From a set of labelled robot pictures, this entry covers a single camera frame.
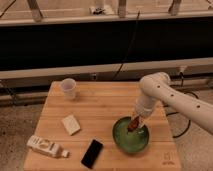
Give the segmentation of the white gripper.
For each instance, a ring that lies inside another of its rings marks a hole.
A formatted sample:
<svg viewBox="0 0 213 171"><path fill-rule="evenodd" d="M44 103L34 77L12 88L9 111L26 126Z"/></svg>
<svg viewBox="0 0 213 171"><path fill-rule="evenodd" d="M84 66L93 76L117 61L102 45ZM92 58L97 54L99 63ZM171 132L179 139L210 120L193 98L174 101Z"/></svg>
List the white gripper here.
<svg viewBox="0 0 213 171"><path fill-rule="evenodd" d="M153 112L153 109L145 108L141 103L135 104L135 112L139 116L139 124L138 128L142 128L145 125L145 118L149 117L151 113Z"/></svg>

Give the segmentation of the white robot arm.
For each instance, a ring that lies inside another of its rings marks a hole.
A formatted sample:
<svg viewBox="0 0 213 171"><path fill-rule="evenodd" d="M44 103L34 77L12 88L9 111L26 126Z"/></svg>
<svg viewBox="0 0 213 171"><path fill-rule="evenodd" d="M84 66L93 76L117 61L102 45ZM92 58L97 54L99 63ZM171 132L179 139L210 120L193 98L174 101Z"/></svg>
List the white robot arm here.
<svg viewBox="0 0 213 171"><path fill-rule="evenodd" d="M213 135L213 105L176 91L169 86L170 77L165 72L149 74L140 79L140 95L134 112L142 118L149 117L158 100Z"/></svg>

